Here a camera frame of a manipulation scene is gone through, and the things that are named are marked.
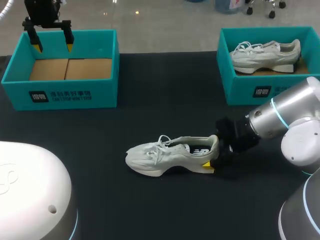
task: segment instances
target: teal shoe box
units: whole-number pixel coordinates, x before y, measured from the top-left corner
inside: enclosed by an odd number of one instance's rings
[[[42,53],[22,33],[2,85],[17,111],[115,108],[118,95],[119,47],[115,30],[73,30],[69,52],[63,31],[38,32]],[[111,59],[110,78],[79,80],[37,80],[29,77],[36,60]]]
[[[244,41],[266,44],[271,41],[291,43],[299,39],[301,57],[309,74],[237,75],[229,52]],[[320,79],[320,39],[312,27],[249,27],[222,28],[217,62],[229,105],[261,105],[282,91],[313,76]]]

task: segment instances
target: white sneaker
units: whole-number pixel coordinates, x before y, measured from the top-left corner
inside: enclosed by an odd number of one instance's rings
[[[244,41],[230,52],[230,57],[234,70],[240,73],[253,74],[261,68],[294,73],[300,54],[301,46],[298,39],[288,44],[271,41],[267,44],[251,45],[250,42]]]
[[[216,135],[183,136],[173,140],[161,135],[158,142],[133,147],[126,153],[125,162],[131,169],[151,177],[159,177],[175,166],[195,173],[213,174],[215,170],[210,166],[210,160],[219,155],[219,140]]]

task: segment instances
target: caster wheel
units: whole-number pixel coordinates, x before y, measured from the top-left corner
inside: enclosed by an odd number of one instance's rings
[[[279,8],[284,9],[286,6],[287,5],[284,1],[279,2]]]
[[[248,7],[248,10],[246,11],[246,14],[251,15],[254,13],[254,10],[252,7]]]
[[[269,13],[269,18],[270,18],[270,19],[274,19],[275,16],[276,16],[276,12],[275,12],[275,11],[271,11],[271,12]]]

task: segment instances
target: glowing blue ring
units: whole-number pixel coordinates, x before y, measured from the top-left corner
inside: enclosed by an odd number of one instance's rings
[[[306,212],[306,215],[308,216],[310,223],[312,224],[312,226],[314,227],[314,229],[318,232],[318,234],[320,235],[320,229],[318,228],[317,224],[315,223],[315,221],[313,220],[310,212],[309,212],[309,208],[307,206],[307,200],[306,200],[306,187],[307,187],[307,183],[309,181],[309,179],[311,178],[311,176],[308,178],[308,180],[305,182],[304,187],[303,187],[303,204],[304,204],[304,209]]]
[[[76,229],[77,229],[77,225],[78,225],[78,209],[76,210],[76,221],[75,221],[74,229],[73,229],[73,232],[72,232],[69,240],[71,240],[74,237],[74,234],[75,234]]]
[[[278,118],[280,119],[280,121],[283,123],[283,125],[288,129],[289,126],[288,124],[286,124],[285,120],[281,117],[280,113],[278,112],[277,108],[276,108],[276,105],[275,105],[275,102],[274,102],[274,98],[271,98],[271,105],[276,113],[276,115],[278,116]]]
[[[302,171],[304,174],[307,174],[307,175],[309,175],[309,176],[312,176],[312,174],[311,173],[307,173],[307,172],[305,172],[305,171]]]

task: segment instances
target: black tabletop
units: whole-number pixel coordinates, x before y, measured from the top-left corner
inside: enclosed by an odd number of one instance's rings
[[[126,150],[162,134],[209,136],[252,107],[226,104],[215,52],[121,54],[118,107],[16,112],[0,87],[0,140],[57,155],[77,196],[84,240],[279,240],[284,201],[307,179],[281,139],[239,155],[223,174],[129,169]]]

